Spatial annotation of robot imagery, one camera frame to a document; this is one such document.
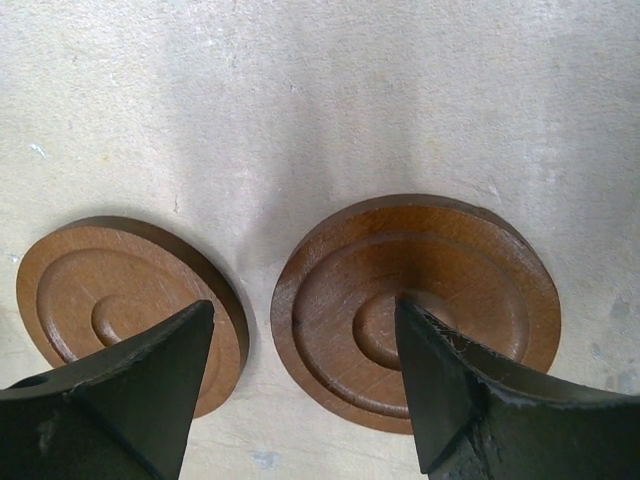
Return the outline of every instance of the wooden disc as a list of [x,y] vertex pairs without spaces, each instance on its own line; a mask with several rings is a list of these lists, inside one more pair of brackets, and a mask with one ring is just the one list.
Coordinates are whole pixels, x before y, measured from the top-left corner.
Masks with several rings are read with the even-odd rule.
[[176,236],[137,220],[94,217],[47,235],[20,264],[17,297],[31,339],[54,367],[211,300],[197,417],[231,395],[249,350],[244,311],[223,275]]
[[285,265],[271,327],[293,379],[343,418],[411,433],[394,333],[401,294],[515,361],[551,366],[558,294],[522,236],[462,202],[394,195],[328,218]]

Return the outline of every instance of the scratch mark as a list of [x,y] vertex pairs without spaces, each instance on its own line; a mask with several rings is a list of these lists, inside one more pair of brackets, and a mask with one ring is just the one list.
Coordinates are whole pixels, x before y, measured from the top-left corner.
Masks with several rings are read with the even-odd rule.
[[251,458],[260,470],[273,470],[276,468],[278,463],[280,462],[280,454],[277,452],[260,452],[260,451],[251,451],[249,452]]
[[498,188],[493,180],[489,182],[489,191],[493,193],[493,195],[498,199],[499,203],[502,203],[502,197],[500,196],[500,192],[498,192]]
[[4,255],[4,256],[8,257],[9,260],[11,260],[12,263],[18,263],[20,261],[20,258],[22,258],[20,255],[16,255],[15,253],[11,253],[11,252],[8,252],[6,250],[1,250],[1,249],[0,249],[0,255]]
[[42,455],[46,455],[49,451],[49,445],[51,444],[53,434],[56,432],[59,416],[60,414],[58,412],[55,412],[51,419],[38,425],[38,433],[40,434],[40,439],[38,440],[38,448],[40,449],[40,453]]
[[602,357],[602,349],[600,348],[600,345],[595,342],[591,344],[591,356],[595,360],[598,360]]
[[47,154],[44,153],[44,150],[42,149],[42,147],[40,145],[36,145],[35,143],[32,143],[31,145],[29,145],[29,148],[31,148],[31,150],[36,152],[38,155],[40,155],[45,160],[47,159]]

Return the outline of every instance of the round wooden base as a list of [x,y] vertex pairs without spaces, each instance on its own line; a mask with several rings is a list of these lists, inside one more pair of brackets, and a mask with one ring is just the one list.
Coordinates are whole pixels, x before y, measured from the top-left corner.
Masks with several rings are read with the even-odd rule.
[[513,227],[446,198],[373,199],[302,240],[271,309],[285,367],[343,418],[411,433],[395,345],[399,295],[513,360],[541,371],[551,366],[560,340],[558,294]]
[[211,300],[215,327],[196,416],[229,397],[247,358],[246,318],[231,285],[191,246],[137,220],[89,218],[47,235],[20,264],[17,296],[29,335],[54,367]]

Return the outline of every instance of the raised center circle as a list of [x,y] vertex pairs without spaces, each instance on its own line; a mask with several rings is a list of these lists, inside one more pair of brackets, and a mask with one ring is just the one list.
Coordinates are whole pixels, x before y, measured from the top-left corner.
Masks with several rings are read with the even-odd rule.
[[[367,300],[353,319],[353,338],[369,360],[385,368],[400,371],[400,360],[396,348],[394,292],[383,292]],[[437,295],[408,291],[402,296],[413,298],[417,303],[452,328],[456,328],[454,315],[447,304]]]
[[154,323],[148,320],[148,310],[135,299],[109,295],[94,305],[91,326],[100,342],[109,347],[151,327]]

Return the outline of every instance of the concrete floor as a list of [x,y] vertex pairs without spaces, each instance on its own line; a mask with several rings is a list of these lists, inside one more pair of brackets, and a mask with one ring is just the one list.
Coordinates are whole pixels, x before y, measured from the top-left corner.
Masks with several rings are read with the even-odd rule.
[[410,437],[325,411],[273,345],[289,253],[351,203],[425,192],[493,210],[560,292],[551,373],[639,393],[637,0],[8,1],[0,59],[0,387],[48,365],[21,256],[116,214],[213,259],[250,318],[230,400],[182,479],[422,478]]

